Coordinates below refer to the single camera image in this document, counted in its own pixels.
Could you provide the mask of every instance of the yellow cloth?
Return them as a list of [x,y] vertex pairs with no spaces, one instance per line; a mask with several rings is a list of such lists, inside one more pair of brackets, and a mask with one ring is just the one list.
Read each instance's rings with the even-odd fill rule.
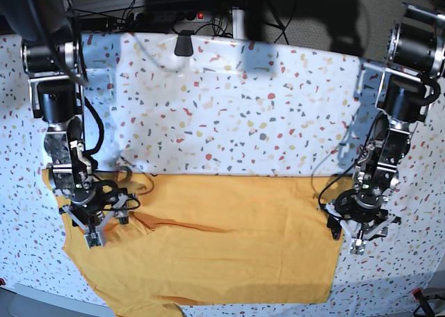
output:
[[[327,300],[340,241],[316,197],[329,178],[112,178],[142,206],[128,225],[113,219],[106,246],[91,250],[64,215],[64,250],[118,316],[182,316],[175,304]],[[349,187],[344,179],[326,196]]]

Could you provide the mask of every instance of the white speckled fabric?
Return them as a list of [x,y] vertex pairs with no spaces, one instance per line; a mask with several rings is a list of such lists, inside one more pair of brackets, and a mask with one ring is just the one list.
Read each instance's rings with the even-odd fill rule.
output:
[[[61,247],[62,221],[40,178],[45,124],[32,118],[20,38],[0,38],[0,277],[103,304]],[[106,127],[101,169],[151,173],[330,175],[348,167],[373,117],[381,73],[364,60],[299,47],[176,36],[85,35],[86,96]],[[413,310],[444,255],[444,100],[418,124],[388,208],[402,217],[362,257],[344,243],[326,304],[184,307],[188,316],[375,316]],[[97,127],[87,113],[87,146]]]

